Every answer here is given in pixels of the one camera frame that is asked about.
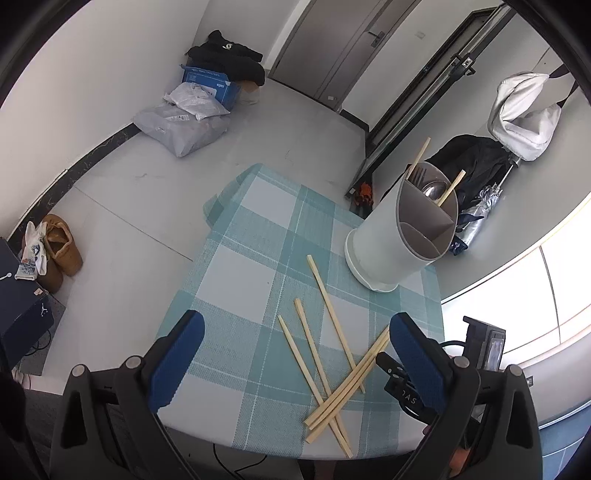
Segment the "person right hand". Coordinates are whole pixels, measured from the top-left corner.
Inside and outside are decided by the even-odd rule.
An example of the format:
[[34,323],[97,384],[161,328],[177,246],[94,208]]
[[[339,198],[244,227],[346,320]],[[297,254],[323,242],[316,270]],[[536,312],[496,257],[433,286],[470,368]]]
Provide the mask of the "person right hand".
[[459,446],[455,450],[443,479],[451,479],[459,475],[464,468],[470,451],[476,442],[477,434],[480,428],[480,422],[473,417],[470,418],[467,428]]

